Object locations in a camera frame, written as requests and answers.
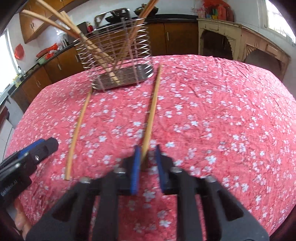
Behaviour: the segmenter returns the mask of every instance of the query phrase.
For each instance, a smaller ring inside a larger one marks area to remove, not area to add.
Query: stainless steel utensil holder
[[[139,84],[153,75],[150,42],[145,23],[138,25],[136,38],[132,44],[126,45],[127,51],[121,53],[135,24],[136,19],[121,18],[120,23],[106,25],[85,35],[97,48],[111,57],[108,61],[103,57],[98,58],[94,50],[89,50],[89,42],[83,38],[76,41],[75,48],[83,68],[88,70],[94,89],[105,91],[123,85]],[[102,62],[107,65],[110,72],[106,71]]]

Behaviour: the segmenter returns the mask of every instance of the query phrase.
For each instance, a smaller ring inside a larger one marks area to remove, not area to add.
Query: screw
[[[170,171],[173,172],[173,173],[181,173],[182,169],[179,168],[179,167],[171,167]]]
[[[208,182],[208,183],[214,183],[216,182],[217,180],[214,178],[214,176],[212,175],[208,175],[205,177],[205,180]]]
[[[117,167],[114,169],[114,172],[117,174],[125,174],[126,170],[123,167]]]
[[[79,182],[90,184],[91,183],[91,178],[90,177],[82,177],[82,178],[79,179]]]

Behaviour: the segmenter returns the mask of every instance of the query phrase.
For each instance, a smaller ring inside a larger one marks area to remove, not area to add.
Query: human hand
[[[20,200],[17,198],[14,201],[15,209],[17,210],[17,215],[15,217],[15,226],[19,231],[22,231],[22,237],[25,240],[27,233],[31,229],[32,225],[24,213],[24,207],[22,206]]]

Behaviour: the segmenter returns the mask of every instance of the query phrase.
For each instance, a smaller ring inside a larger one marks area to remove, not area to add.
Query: wooden chopstick
[[[118,63],[122,62],[123,59],[126,57],[128,53],[128,46],[134,41],[135,37],[138,34],[139,29],[141,28],[141,25],[144,23],[146,17],[149,15],[149,13],[152,11],[154,6],[159,0],[150,0],[146,7],[143,9],[143,11],[140,13],[140,16],[138,20],[136,21],[134,27],[130,30],[130,33],[128,35],[128,39],[124,42],[122,49],[118,55],[118,60],[116,60],[114,66],[117,66]]]
[[[50,6],[48,3],[44,2],[43,0],[36,0],[36,2],[39,3],[45,9],[47,9],[48,11],[50,11],[60,21],[66,24],[70,29],[72,29],[74,33],[79,36],[78,38],[81,37],[84,41],[86,41],[87,43],[86,48],[93,53],[94,58],[109,74],[112,81],[115,81],[117,84],[120,83],[118,78],[115,76],[115,74],[111,71],[111,69],[107,65],[108,62],[112,64],[112,61],[114,61],[113,58],[111,58],[107,53],[103,52],[100,48],[98,48],[95,44],[93,44],[86,36],[84,36],[81,30],[71,21],[71,19],[69,18],[69,16],[65,11],[63,11],[62,13],[59,13],[52,6]]]
[[[48,23],[48,24],[50,24],[50,25],[52,25],[52,26],[54,26],[54,27],[56,27],[56,28],[58,28],[58,29],[60,29],[60,30],[62,30],[62,31],[64,31],[64,32],[66,32],[67,34],[69,34],[69,35],[72,36],[73,38],[76,38],[76,39],[80,38],[80,36],[77,35],[76,33],[74,33],[74,32],[72,32],[72,31],[70,31],[70,30],[64,28],[63,26],[61,26],[61,25],[55,23],[54,21],[52,21],[52,20],[50,20],[50,19],[48,19],[48,18],[46,18],[46,17],[44,17],[44,16],[42,16],[42,15],[40,15],[40,14],[37,14],[37,13],[35,13],[35,12],[31,12],[31,11],[29,11],[29,10],[25,10],[25,9],[24,9],[23,11],[21,11],[21,13],[24,14],[24,15],[28,15],[28,16],[31,16],[31,17],[37,18],[37,19],[39,19],[39,20],[41,20],[41,21],[43,21],[43,22],[45,22],[45,23]]]
[[[143,144],[142,144],[141,164],[143,164],[143,162],[144,162],[144,160],[146,158],[148,149],[149,149],[149,142],[150,142],[151,133],[152,133],[153,120],[154,120],[157,97],[158,97],[158,90],[159,90],[159,85],[160,85],[161,71],[162,71],[162,65],[160,64],[159,68],[158,68],[157,77],[156,77],[156,82],[155,82],[155,87],[154,87],[154,94],[153,94],[153,98],[152,98],[152,102],[151,102],[148,123],[147,123],[145,136],[144,136],[144,140],[143,140]]]
[[[72,162],[73,162],[73,155],[74,155],[74,151],[75,151],[76,141],[77,141],[77,138],[78,138],[81,122],[83,120],[85,110],[86,110],[86,108],[87,108],[87,106],[89,104],[89,101],[91,99],[92,91],[93,91],[93,88],[91,87],[88,94],[87,94],[87,97],[85,99],[84,105],[83,105],[83,107],[81,109],[80,116],[79,116],[79,119],[78,119],[78,122],[77,122],[77,126],[75,128],[74,133],[73,133],[73,138],[72,138],[71,147],[70,147],[69,154],[68,154],[68,160],[67,160],[66,171],[65,171],[65,180],[68,180],[68,181],[71,178],[71,168],[72,168]]]

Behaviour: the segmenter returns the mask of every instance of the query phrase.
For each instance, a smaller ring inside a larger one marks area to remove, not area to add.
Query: tablecloth
[[[163,72],[148,171],[137,196],[120,197],[119,240],[176,240],[176,197],[163,196],[157,144],[191,175],[214,175],[272,234],[295,205],[296,101],[269,71],[226,59],[153,57]],[[55,137],[58,151],[39,164],[20,200],[32,223],[80,177],[101,177],[141,144],[155,76],[138,86],[94,92],[72,168],[71,138],[89,90],[82,72],[43,89],[17,126],[8,154]]]

